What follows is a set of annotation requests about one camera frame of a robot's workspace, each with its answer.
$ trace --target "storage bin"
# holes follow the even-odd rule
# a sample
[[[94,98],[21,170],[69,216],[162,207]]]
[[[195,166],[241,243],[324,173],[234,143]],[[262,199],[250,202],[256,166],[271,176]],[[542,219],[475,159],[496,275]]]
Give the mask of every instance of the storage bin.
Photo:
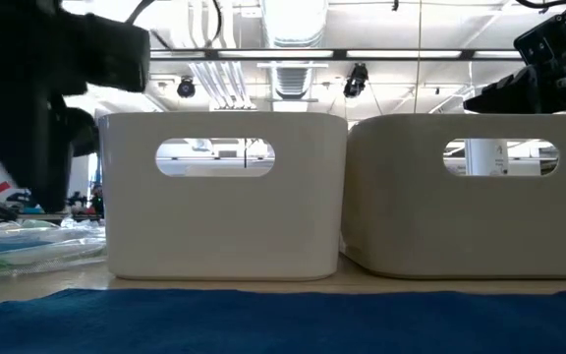
[[[456,176],[447,143],[544,139],[545,176]],[[412,278],[566,278],[566,115],[391,115],[349,135],[344,253]]]
[[[316,113],[129,113],[102,118],[99,129],[108,265],[116,275],[294,280],[336,270],[345,120]],[[260,176],[195,167],[170,177],[155,155],[177,138],[260,138],[272,145],[275,161]]]

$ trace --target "security camera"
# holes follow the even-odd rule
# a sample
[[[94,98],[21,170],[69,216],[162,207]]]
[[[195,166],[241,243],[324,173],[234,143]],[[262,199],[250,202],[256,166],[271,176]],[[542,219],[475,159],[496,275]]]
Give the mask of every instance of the security camera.
[[[368,70],[366,64],[356,63],[355,68],[346,81],[344,86],[344,96],[347,98],[355,98],[359,96],[366,88],[366,81],[368,80]]]
[[[189,76],[184,76],[181,78],[181,82],[178,84],[178,89],[176,93],[183,98],[190,98],[196,94],[196,87],[194,86],[194,78]]]

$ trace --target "clear plastic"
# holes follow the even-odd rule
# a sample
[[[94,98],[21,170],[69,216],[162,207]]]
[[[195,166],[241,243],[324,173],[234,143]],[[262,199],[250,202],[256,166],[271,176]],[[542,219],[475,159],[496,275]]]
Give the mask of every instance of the clear plastic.
[[[104,227],[90,221],[0,223],[0,275],[18,275],[103,262]]]

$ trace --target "blue towel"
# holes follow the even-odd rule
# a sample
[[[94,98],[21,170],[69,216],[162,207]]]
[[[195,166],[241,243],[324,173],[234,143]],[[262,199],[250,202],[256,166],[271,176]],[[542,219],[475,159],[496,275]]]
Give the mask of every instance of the blue towel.
[[[0,353],[566,354],[566,292],[66,290],[0,304]]]

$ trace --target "table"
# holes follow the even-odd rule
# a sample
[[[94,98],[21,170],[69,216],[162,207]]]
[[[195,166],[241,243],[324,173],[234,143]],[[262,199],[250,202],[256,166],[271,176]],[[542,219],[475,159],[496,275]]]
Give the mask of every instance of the table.
[[[238,289],[257,292],[380,293],[403,291],[462,291],[470,293],[549,294],[566,290],[566,280],[399,280],[371,275],[346,258],[325,279],[275,281],[150,281],[116,278],[106,264],[68,270],[0,277],[0,302],[28,300],[67,288],[86,289]]]

